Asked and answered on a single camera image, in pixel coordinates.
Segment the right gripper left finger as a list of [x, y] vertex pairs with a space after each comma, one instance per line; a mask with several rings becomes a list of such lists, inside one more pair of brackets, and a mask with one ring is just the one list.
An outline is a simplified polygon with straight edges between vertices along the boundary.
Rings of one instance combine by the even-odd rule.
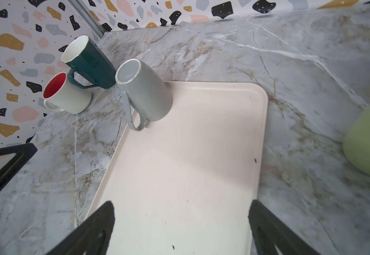
[[105, 255], [114, 223], [114, 206], [107, 201], [48, 254]]

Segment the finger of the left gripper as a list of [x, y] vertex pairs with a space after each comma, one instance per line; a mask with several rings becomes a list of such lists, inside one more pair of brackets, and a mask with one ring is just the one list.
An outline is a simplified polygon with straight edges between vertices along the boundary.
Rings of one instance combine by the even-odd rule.
[[0, 156], [15, 154], [0, 169], [0, 192], [38, 151], [33, 143], [0, 148]]

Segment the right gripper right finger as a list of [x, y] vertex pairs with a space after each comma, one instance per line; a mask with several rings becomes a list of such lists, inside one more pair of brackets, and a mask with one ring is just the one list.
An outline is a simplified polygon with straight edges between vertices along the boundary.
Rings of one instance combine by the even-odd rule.
[[253, 200], [248, 214], [257, 254], [317, 255], [288, 226], [268, 210], [260, 201]]

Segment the white mug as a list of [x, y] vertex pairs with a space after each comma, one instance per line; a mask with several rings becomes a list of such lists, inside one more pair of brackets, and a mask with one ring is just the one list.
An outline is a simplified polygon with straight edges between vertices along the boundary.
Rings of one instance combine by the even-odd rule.
[[60, 72], [47, 84], [43, 99], [44, 106], [51, 111], [79, 114], [90, 105], [92, 94], [73, 85], [69, 82], [67, 73]]

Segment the grey mug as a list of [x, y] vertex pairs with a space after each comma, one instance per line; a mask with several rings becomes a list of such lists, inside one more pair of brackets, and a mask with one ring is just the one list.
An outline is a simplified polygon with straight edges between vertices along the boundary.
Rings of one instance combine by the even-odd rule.
[[132, 58], [118, 68], [116, 84], [121, 90], [127, 125], [141, 131], [147, 122], [163, 119], [171, 110], [173, 96], [158, 74], [143, 61]]

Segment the dark teal mug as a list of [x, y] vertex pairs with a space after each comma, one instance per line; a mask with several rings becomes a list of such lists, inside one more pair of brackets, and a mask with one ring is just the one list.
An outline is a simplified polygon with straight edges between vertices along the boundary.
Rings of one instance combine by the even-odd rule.
[[[81, 89], [100, 87], [109, 89], [116, 84], [116, 69], [105, 54], [90, 39], [83, 35], [70, 43], [62, 54], [61, 61], [70, 67], [68, 82]], [[91, 85], [78, 83], [74, 74], [78, 73]]]

